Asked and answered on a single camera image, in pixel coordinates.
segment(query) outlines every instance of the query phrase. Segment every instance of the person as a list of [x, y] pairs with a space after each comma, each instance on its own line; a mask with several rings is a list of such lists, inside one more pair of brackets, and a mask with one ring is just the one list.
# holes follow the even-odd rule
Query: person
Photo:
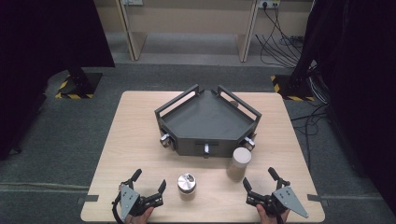
[[[261, 224], [277, 224], [276, 217], [268, 217], [268, 215], [265, 213], [265, 209], [260, 205], [256, 205], [257, 212], [259, 213]], [[154, 210], [153, 207], [150, 207], [146, 212], [140, 216], [140, 217], [133, 217], [131, 215], [128, 215], [125, 218], [125, 224], [147, 224], [149, 220], [149, 216], [151, 216], [152, 211]], [[290, 210], [286, 210], [282, 215], [282, 220], [285, 223], [286, 219], [288, 219]]]
[[[262, 207], [261, 204], [256, 205], [257, 212], [259, 213], [261, 224], [277, 224], [276, 217], [268, 217], [267, 213], [265, 212], [265, 209]], [[286, 223], [286, 219], [288, 219], [290, 210], [286, 210], [282, 215], [283, 223]]]

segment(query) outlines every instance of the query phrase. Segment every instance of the gray carpet floor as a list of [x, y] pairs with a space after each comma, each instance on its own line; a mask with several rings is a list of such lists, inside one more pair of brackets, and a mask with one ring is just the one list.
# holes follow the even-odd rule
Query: gray carpet floor
[[[22, 154], [0, 161], [1, 224], [83, 223], [81, 199], [88, 192], [124, 91], [184, 91], [193, 84], [208, 90], [221, 84], [230, 91], [274, 91], [270, 76], [291, 73], [261, 66], [130, 63], [86, 71], [104, 74], [93, 98], [56, 99], [67, 74], [53, 76], [48, 99], [21, 141]], [[291, 119], [310, 115], [319, 104], [285, 101]], [[310, 168], [324, 205], [323, 223], [396, 223], [370, 179], [353, 170], [326, 116], [315, 122], [308, 130], [313, 134], [309, 135]], [[300, 119], [293, 125], [304, 123]], [[296, 135], [308, 161], [305, 135], [300, 131], [304, 128], [296, 129]]]

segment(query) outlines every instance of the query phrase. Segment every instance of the yellow and black hazard tape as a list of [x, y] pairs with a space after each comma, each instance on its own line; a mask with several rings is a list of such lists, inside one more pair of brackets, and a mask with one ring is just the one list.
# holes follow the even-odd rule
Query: yellow and black hazard tape
[[58, 93], [55, 95], [55, 98], [78, 100], [78, 99], [91, 99], [93, 97], [93, 94], [62, 93], [62, 90], [64, 89], [64, 87], [66, 87], [66, 85], [70, 79], [71, 79], [71, 76], [68, 75], [67, 78], [64, 80], [64, 82], [61, 84], [61, 87], [59, 88]]
[[315, 100], [314, 97], [312, 97], [312, 96], [296, 96], [296, 95], [282, 94], [283, 90], [281, 90], [281, 87], [278, 83], [276, 76], [271, 76], [271, 80], [273, 82], [275, 92], [279, 93], [284, 100], [292, 100], [292, 101], [314, 101]]

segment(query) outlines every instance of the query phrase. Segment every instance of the tray handle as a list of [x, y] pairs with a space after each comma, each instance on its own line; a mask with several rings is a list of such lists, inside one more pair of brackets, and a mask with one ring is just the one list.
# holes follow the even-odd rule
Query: tray handle
[[163, 112], [166, 108], [168, 108], [169, 106], [171, 106], [172, 104], [176, 103], [177, 101], [181, 100], [183, 97], [187, 96], [188, 94], [190, 94], [191, 92], [195, 91], [195, 95], [199, 95], [199, 86], [198, 84], [193, 85], [192, 87], [190, 87], [188, 90], [182, 92], [179, 96], [177, 96], [176, 98], [172, 99], [171, 101], [169, 101], [168, 103], [164, 104], [163, 106], [161, 106], [160, 108], [156, 109], [154, 111], [155, 113], [155, 117], [157, 118], [157, 120], [160, 119], [160, 113]]
[[260, 118], [262, 117], [262, 114], [255, 110], [253, 107], [251, 107], [250, 105], [248, 105], [247, 103], [245, 103], [243, 100], [241, 100], [239, 97], [237, 97], [236, 95], [234, 95], [232, 92], [230, 92], [229, 90], [227, 90], [226, 88], [224, 88], [221, 85], [218, 85], [218, 95], [221, 95], [221, 93], [224, 92], [227, 95], [229, 95], [231, 98], [233, 98], [238, 104], [242, 105], [244, 108], [246, 108], [248, 111], [250, 111], [250, 113], [252, 113], [253, 115], [256, 116], [255, 122], [259, 123]]

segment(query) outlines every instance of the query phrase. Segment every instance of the can lid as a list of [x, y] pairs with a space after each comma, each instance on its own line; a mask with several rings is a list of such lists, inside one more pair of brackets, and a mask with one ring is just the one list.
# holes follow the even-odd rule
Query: can lid
[[186, 173], [178, 178], [177, 185], [183, 193], [191, 193], [195, 189], [196, 179], [192, 174]]
[[233, 151], [233, 158], [240, 164], [248, 164], [251, 160], [251, 153], [245, 147], [238, 147]]

